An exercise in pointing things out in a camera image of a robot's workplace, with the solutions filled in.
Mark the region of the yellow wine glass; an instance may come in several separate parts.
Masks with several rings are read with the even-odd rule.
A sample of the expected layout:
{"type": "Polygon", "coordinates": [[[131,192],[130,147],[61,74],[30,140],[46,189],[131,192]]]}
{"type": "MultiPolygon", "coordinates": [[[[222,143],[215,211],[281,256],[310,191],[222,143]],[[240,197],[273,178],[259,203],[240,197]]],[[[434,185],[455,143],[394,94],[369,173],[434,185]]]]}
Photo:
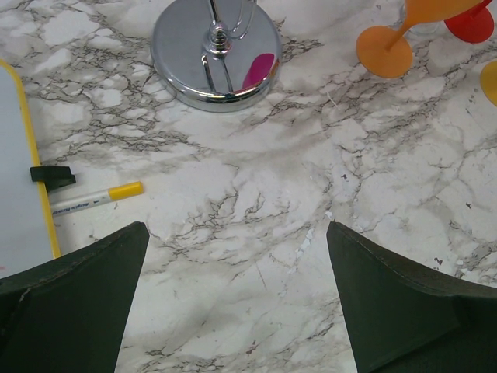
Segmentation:
{"type": "Polygon", "coordinates": [[[481,70],[480,84],[486,98],[497,106],[497,60],[489,62],[481,70]]]}

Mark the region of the clear wine glass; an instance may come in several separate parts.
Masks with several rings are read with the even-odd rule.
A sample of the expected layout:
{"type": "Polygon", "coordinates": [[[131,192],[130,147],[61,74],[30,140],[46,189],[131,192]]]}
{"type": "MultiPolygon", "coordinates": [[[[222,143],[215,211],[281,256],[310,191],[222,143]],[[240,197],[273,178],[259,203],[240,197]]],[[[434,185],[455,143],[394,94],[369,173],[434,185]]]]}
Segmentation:
{"type": "Polygon", "coordinates": [[[420,23],[413,26],[409,33],[416,37],[427,37],[436,33],[440,27],[440,22],[435,23],[420,23]]]}

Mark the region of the orange wine glass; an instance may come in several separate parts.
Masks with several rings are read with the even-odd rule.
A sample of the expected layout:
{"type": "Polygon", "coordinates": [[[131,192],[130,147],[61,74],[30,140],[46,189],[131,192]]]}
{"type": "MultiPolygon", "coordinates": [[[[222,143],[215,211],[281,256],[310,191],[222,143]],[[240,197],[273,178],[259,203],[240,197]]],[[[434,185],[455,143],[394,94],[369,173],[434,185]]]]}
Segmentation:
{"type": "Polygon", "coordinates": [[[356,39],[356,55],[370,73],[398,78],[412,65],[412,49],[405,33],[413,26],[444,21],[480,4],[478,0],[408,0],[400,28],[372,26],[364,30],[356,39]]]}

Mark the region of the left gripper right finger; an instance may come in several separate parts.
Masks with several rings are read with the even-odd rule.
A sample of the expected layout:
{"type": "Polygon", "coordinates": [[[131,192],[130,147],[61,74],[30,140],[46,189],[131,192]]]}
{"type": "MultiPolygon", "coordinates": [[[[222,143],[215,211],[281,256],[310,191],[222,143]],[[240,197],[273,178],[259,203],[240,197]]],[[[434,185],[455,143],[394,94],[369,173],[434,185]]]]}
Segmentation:
{"type": "Polygon", "coordinates": [[[333,221],[327,243],[359,372],[494,372],[496,289],[440,273],[333,221]]]}

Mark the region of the red wine glass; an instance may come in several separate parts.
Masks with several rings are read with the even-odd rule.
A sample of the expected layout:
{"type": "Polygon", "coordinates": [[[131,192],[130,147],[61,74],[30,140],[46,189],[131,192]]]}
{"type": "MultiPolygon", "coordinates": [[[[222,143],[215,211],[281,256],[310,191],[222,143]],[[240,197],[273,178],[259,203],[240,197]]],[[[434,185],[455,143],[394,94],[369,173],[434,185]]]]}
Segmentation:
{"type": "Polygon", "coordinates": [[[460,15],[446,19],[444,23],[447,29],[464,42],[471,44],[485,42],[495,28],[492,14],[487,9],[491,2],[492,0],[484,0],[460,15]]]}

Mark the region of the chrome wine glass rack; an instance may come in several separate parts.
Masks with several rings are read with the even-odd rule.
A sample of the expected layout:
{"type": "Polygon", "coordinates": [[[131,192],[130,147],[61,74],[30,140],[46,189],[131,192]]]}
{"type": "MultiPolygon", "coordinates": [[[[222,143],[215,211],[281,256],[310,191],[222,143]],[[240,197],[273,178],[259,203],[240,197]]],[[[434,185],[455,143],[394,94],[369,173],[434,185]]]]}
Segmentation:
{"type": "Polygon", "coordinates": [[[255,1],[176,0],[155,23],[151,58],[177,100],[227,113],[269,93],[280,71],[282,44],[255,1]]]}

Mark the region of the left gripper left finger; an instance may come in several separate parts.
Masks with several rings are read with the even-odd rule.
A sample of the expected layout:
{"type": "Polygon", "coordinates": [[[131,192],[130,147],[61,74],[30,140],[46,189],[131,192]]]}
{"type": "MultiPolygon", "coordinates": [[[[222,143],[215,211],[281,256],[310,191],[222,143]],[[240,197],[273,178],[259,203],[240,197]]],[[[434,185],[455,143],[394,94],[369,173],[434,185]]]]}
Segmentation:
{"type": "Polygon", "coordinates": [[[113,372],[148,247],[145,223],[1,280],[3,372],[113,372]]]}

